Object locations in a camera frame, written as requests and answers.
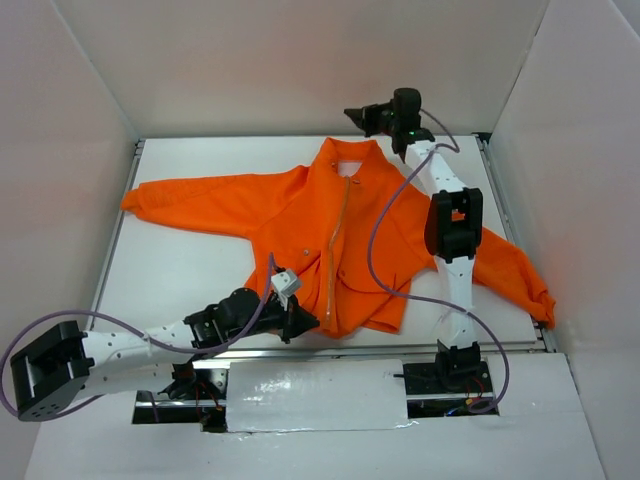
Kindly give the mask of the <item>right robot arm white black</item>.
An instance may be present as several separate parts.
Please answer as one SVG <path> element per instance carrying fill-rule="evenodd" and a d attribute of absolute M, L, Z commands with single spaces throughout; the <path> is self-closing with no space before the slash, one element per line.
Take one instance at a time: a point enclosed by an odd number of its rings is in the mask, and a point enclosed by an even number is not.
<path fill-rule="evenodd" d="M 481 369 L 480 346 L 469 311 L 472 273 L 483 233 L 483 194 L 468 187 L 450 168 L 441 151 L 458 153 L 459 145 L 454 139 L 448 144 L 436 141 L 421 125 L 425 113 L 421 94 L 414 88 L 396 89 L 386 103 L 344 110 L 365 136 L 390 137 L 393 152 L 412 169 L 385 205 L 368 241 L 368 269 L 377 284 L 382 281 L 374 270 L 373 247 L 382 220 L 414 178 L 430 195 L 423 244 L 434 258 L 444 296 L 432 301 L 443 307 L 432 380 L 446 391 L 457 391 Z"/>

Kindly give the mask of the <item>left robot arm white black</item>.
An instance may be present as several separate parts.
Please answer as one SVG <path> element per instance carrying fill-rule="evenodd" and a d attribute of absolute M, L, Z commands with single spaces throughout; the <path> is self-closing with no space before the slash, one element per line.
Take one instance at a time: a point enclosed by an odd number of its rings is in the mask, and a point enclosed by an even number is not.
<path fill-rule="evenodd" d="M 275 332 L 289 342 L 319 326 L 296 297 L 261 300 L 240 288 L 176 323 L 140 331 L 83 331 L 61 322 L 9 357 L 16 416 L 23 422 L 58 418 L 74 402 L 128 391 L 189 396 L 192 364 L 226 352 L 246 337 Z"/>

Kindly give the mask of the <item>orange zip-up jacket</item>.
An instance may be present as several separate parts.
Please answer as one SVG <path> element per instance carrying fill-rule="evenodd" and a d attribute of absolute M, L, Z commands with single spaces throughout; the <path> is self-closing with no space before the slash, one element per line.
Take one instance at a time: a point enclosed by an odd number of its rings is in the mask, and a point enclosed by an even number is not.
<path fill-rule="evenodd" d="M 428 197 L 408 186 L 391 206 L 373 247 L 374 224 L 403 175 L 375 141 L 324 141 L 313 162 L 283 173 L 167 179 L 129 191 L 121 207 L 138 219 L 249 240 L 261 290 L 269 259 L 301 280 L 301 306 L 320 331 L 341 338 L 366 328 L 401 329 L 412 279 L 435 261 L 423 244 Z"/>

